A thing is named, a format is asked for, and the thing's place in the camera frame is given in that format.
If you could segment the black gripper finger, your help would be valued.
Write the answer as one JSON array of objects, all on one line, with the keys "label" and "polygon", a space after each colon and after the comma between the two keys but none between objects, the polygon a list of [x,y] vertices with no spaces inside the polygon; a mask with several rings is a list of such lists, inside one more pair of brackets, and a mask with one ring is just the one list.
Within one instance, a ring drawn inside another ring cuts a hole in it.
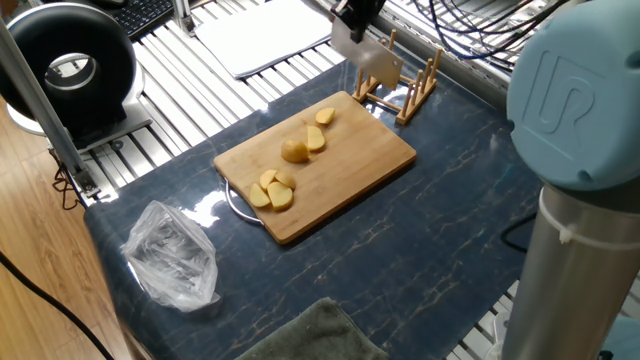
[{"label": "black gripper finger", "polygon": [[367,0],[365,6],[365,26],[368,27],[378,17],[385,0]]},{"label": "black gripper finger", "polygon": [[350,29],[350,38],[355,43],[360,43],[368,19],[367,0],[348,0],[343,8],[343,22]]}]

